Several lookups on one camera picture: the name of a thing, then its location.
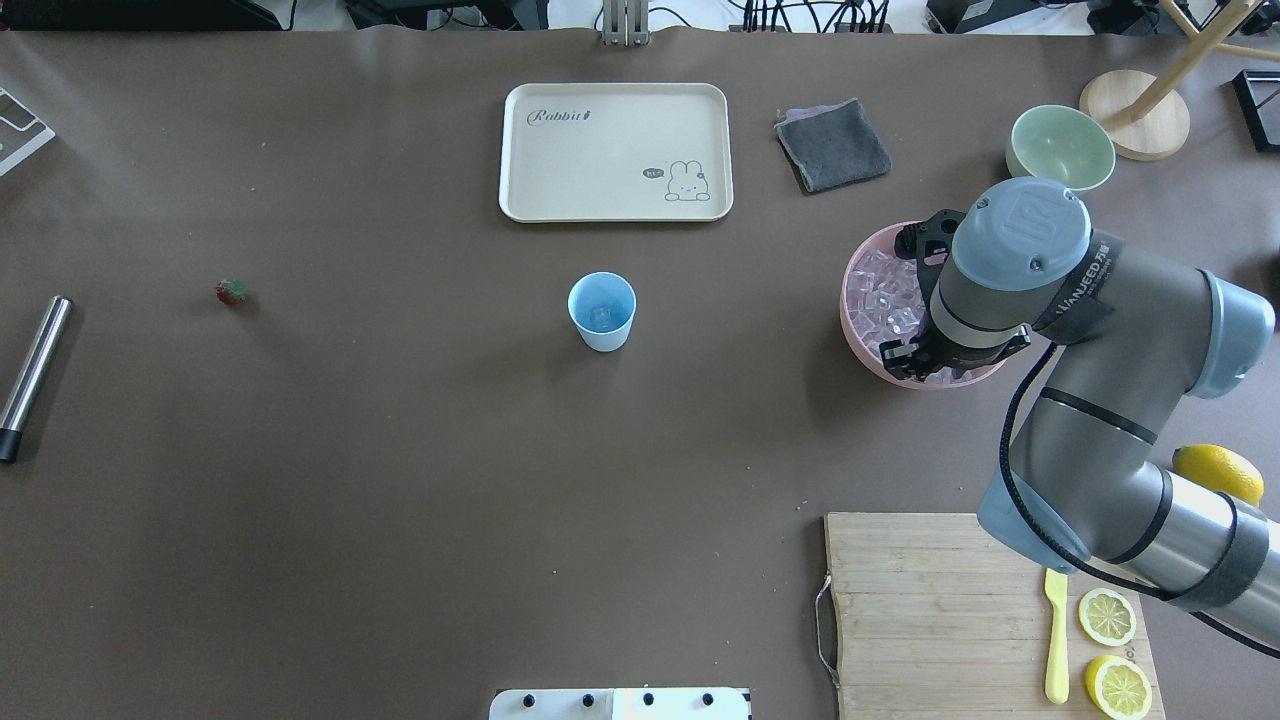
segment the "strawberry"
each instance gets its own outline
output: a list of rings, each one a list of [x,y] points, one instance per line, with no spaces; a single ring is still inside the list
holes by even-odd
[[[221,281],[218,283],[215,291],[218,292],[218,300],[221,300],[227,305],[234,306],[248,300],[243,281]]]

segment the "yellow knife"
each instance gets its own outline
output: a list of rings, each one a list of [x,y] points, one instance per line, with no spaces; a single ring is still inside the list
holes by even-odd
[[[1044,697],[1066,702],[1066,575],[1044,569],[1044,597],[1053,606],[1053,630],[1048,637],[1048,662],[1044,666]]]

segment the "blue joint cap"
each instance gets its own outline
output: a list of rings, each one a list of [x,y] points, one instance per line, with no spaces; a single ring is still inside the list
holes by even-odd
[[[1213,304],[1212,324],[1204,366],[1187,393],[1212,400],[1240,384],[1249,368],[1262,360],[1271,343],[1276,315],[1271,304],[1261,295],[1224,282],[1208,270],[1201,273],[1208,281]]]
[[[1075,557],[1080,560],[1089,559],[1089,548],[1084,546],[1080,536],[1075,534],[1075,530],[1062,520],[1062,516],[1048,502],[1044,502],[1044,498],[1032,489],[1025,480],[1019,478],[1018,473],[1014,473],[1014,486],[1018,487],[1018,495],[1027,503],[1027,510],[1036,519],[1036,524],[1048,537],[1053,538],[1055,542]],[[1005,478],[1000,474],[998,468],[996,469],[996,477],[987,486],[987,495],[983,496],[982,505],[978,506],[978,524],[991,537],[1033,562],[1043,565],[1050,570],[1057,570],[1064,575],[1076,571],[1075,565],[1062,560],[1062,556],[1044,544],[1044,541],[1039,539],[1036,530],[1030,529],[1027,521],[1023,520],[1021,514],[1018,512],[1018,506],[1014,505],[1014,498],[1005,487]]]
[[[993,186],[956,228],[951,260],[973,282],[1006,292],[1066,277],[1089,251],[1089,210],[1057,181],[1036,177]]]

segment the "knife handle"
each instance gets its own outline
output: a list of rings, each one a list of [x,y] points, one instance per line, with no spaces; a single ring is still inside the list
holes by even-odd
[[[1053,605],[1053,629],[1048,637],[1048,661],[1044,664],[1044,697],[1055,705],[1066,702],[1066,618],[1062,609]]]

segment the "green bowl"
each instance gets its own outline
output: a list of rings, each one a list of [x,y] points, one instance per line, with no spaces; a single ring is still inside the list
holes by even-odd
[[[1084,192],[1111,177],[1116,150],[1107,131],[1075,108],[1037,105],[1014,123],[1005,164],[1014,177],[1056,179]]]

